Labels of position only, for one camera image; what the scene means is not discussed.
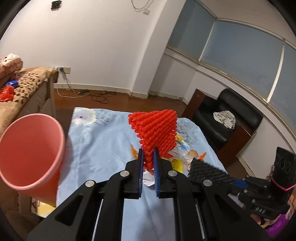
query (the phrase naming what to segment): white cable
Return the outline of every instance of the white cable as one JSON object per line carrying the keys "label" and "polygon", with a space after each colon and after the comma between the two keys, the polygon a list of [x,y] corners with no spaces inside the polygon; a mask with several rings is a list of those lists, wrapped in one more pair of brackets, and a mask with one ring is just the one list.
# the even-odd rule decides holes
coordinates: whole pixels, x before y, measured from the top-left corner
{"label": "white cable", "polygon": [[131,3],[132,3],[132,5],[133,5],[133,8],[134,8],[134,9],[137,9],[137,10],[145,9],[149,2],[150,2],[150,0],[148,0],[148,1],[146,2],[146,4],[145,4],[143,7],[141,7],[141,8],[136,8],[135,5],[134,5],[134,3],[133,3],[133,0],[131,0]]}
{"label": "white cable", "polygon": [[72,96],[64,96],[64,95],[61,95],[59,93],[59,88],[57,88],[57,94],[61,97],[67,97],[67,98],[79,98],[79,97],[84,97],[84,96],[87,96],[87,95],[80,95],[80,96],[75,96],[75,97],[72,97]]}
{"label": "white cable", "polygon": [[[74,92],[74,94],[79,95],[79,94],[76,93],[75,90],[72,89],[72,87],[70,86],[71,83],[70,83],[70,81],[68,80],[65,71],[62,70],[62,72],[65,74],[66,83],[67,83],[67,85],[68,85],[68,89],[66,89],[66,90],[72,90],[72,91]],[[57,94],[58,94],[59,96],[61,96],[61,97],[67,97],[67,98],[79,98],[79,97],[88,96],[88,94],[84,94],[84,95],[80,95],[80,96],[75,96],[75,97],[72,97],[72,96],[63,96],[63,95],[61,95],[61,94],[59,93],[59,88],[57,88]]]}

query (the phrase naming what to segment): black leather sofa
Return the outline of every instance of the black leather sofa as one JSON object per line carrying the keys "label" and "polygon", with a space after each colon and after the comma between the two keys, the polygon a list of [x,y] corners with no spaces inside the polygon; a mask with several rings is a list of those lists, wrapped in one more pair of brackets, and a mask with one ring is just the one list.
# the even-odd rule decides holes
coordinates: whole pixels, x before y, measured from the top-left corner
{"label": "black leather sofa", "polygon": [[[234,130],[226,128],[214,119],[214,112],[224,110],[234,114]],[[200,127],[220,161],[224,166],[228,166],[251,139],[263,119],[263,114],[232,89],[224,89],[217,100],[196,89],[182,117],[192,120]]]}

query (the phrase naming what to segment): red textured cone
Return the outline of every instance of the red textured cone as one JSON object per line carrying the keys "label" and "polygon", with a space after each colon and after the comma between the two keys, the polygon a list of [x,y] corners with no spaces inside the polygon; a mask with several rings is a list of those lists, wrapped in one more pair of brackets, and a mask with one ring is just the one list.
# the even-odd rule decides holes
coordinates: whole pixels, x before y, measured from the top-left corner
{"label": "red textured cone", "polygon": [[128,123],[138,133],[144,150],[145,168],[153,168],[153,149],[158,147],[163,157],[176,146],[177,114],[173,110],[134,112],[128,115]]}

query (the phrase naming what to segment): bed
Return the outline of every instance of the bed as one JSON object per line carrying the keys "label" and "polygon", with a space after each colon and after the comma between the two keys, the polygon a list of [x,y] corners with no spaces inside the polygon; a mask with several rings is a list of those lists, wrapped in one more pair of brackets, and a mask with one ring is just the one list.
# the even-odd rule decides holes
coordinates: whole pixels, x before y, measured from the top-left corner
{"label": "bed", "polygon": [[[139,138],[128,124],[127,112],[105,109],[74,109],[61,168],[57,205],[85,181],[108,180],[137,157]],[[222,163],[207,143],[200,128],[186,118],[177,120],[177,146],[165,158],[174,169],[187,175],[188,160],[206,153],[204,161],[221,170]],[[172,199],[158,199],[153,175],[145,172],[139,200],[125,200],[122,240],[175,240]]]}

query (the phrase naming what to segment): metal screw head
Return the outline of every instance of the metal screw head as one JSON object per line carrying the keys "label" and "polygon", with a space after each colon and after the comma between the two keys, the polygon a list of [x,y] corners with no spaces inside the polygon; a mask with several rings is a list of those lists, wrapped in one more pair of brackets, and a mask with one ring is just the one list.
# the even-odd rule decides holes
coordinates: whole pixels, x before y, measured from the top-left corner
{"label": "metal screw head", "polygon": [[126,170],[121,171],[121,172],[120,172],[120,175],[121,175],[122,177],[127,177],[127,176],[129,175],[129,171],[126,171]]}
{"label": "metal screw head", "polygon": [[168,172],[168,175],[169,175],[170,177],[175,177],[177,174],[178,174],[178,173],[177,173],[175,170],[170,170],[170,171]]}
{"label": "metal screw head", "polygon": [[88,188],[92,187],[94,185],[94,181],[93,180],[88,180],[85,182],[85,186],[87,186]]}
{"label": "metal screw head", "polygon": [[210,187],[210,186],[213,184],[211,180],[204,180],[202,183],[203,183],[206,187]]}

